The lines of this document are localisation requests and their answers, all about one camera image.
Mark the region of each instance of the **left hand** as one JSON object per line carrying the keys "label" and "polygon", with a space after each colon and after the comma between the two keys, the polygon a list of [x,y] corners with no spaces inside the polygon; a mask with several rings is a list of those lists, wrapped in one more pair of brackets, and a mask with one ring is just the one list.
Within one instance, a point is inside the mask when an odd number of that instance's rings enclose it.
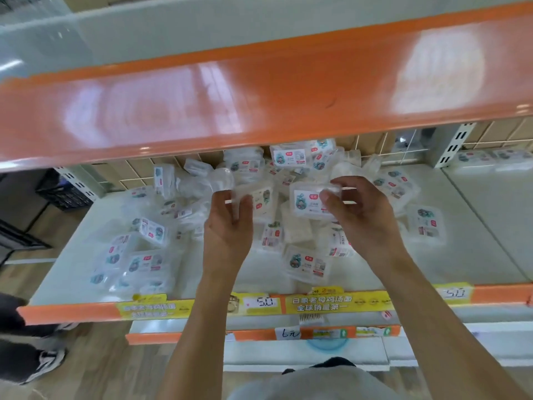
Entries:
{"label": "left hand", "polygon": [[252,197],[239,205],[239,220],[233,220],[231,192],[218,191],[211,199],[211,212],[203,232],[203,275],[215,277],[232,288],[237,273],[248,255],[254,237]]}

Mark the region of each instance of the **person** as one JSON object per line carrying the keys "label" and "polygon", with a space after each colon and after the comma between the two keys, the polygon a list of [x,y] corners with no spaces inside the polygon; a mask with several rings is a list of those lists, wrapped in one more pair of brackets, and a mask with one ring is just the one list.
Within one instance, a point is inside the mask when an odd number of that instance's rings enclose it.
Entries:
{"label": "person", "polygon": [[[27,326],[17,313],[17,307],[26,304],[20,297],[0,293],[1,334],[44,338],[77,326],[77,323]],[[0,379],[16,384],[29,383],[56,369],[66,355],[64,348],[43,350],[29,343],[0,340]]]}
{"label": "person", "polygon": [[[350,189],[343,189],[343,200],[327,190],[320,193],[320,199],[389,292],[433,399],[528,399],[413,262],[387,198],[363,177],[339,177],[331,182]],[[227,303],[253,234],[250,197],[241,201],[238,221],[232,221],[227,199],[229,191],[213,194],[195,305],[170,358],[157,400],[221,398]],[[229,398],[400,398],[346,359],[333,358],[316,366],[252,381]]]}

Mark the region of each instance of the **shoe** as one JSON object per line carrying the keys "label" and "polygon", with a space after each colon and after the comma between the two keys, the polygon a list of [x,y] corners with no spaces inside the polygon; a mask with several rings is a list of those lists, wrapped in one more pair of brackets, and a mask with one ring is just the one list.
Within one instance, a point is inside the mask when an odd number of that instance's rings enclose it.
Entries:
{"label": "shoe", "polygon": [[63,363],[66,356],[66,349],[58,349],[57,351],[40,351],[39,367],[22,384],[29,383],[32,380],[38,378],[39,376],[56,369],[59,365]]}
{"label": "shoe", "polygon": [[78,325],[78,322],[65,322],[63,324],[59,324],[54,332],[59,333],[61,331],[70,331],[71,329],[75,329]]}

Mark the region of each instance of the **forearm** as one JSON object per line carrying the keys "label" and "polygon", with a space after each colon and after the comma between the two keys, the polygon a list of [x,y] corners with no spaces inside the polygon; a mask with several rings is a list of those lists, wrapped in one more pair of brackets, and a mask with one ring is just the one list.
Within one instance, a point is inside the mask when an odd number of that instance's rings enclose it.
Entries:
{"label": "forearm", "polygon": [[466,329],[407,253],[389,260],[383,282],[435,400],[527,399]]}
{"label": "forearm", "polygon": [[170,357],[157,400],[219,400],[228,301],[232,286],[204,275]]}

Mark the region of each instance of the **black crate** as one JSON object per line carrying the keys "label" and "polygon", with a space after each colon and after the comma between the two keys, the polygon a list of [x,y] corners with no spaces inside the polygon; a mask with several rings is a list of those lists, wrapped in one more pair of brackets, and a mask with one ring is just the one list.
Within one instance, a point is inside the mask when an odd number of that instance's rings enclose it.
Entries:
{"label": "black crate", "polygon": [[55,169],[46,172],[35,188],[35,192],[62,211],[85,208],[93,204],[93,201],[76,189]]}

